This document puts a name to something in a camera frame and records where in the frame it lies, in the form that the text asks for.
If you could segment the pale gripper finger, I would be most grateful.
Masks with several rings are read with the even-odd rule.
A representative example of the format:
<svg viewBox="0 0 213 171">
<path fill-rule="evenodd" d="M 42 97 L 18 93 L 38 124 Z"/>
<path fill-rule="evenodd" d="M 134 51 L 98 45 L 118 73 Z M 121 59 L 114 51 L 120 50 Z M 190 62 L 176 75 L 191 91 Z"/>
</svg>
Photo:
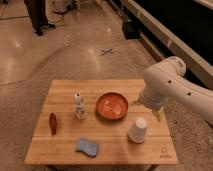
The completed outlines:
<svg viewBox="0 0 213 171">
<path fill-rule="evenodd" d="M 130 105 L 131 105 L 131 106 L 140 105 L 140 101 L 139 101 L 139 100 L 135 100 L 135 101 L 131 102 Z"/>
<path fill-rule="evenodd" d="M 155 116 L 155 118 L 157 119 L 157 121 L 161 122 L 161 112 L 160 112 L 160 110 L 153 110 L 152 113 Z"/>
</svg>

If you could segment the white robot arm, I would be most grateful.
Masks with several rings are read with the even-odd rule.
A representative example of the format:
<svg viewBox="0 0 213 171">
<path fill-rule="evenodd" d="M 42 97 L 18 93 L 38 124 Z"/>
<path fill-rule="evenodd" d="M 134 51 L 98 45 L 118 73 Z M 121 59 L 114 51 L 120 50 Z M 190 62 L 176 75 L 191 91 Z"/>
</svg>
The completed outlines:
<svg viewBox="0 0 213 171">
<path fill-rule="evenodd" d="M 184 78 L 185 62 L 172 56 L 149 66 L 143 75 L 144 88 L 138 102 L 159 110 L 165 97 L 170 97 L 200 114 L 213 126 L 213 90 L 203 88 Z"/>
</svg>

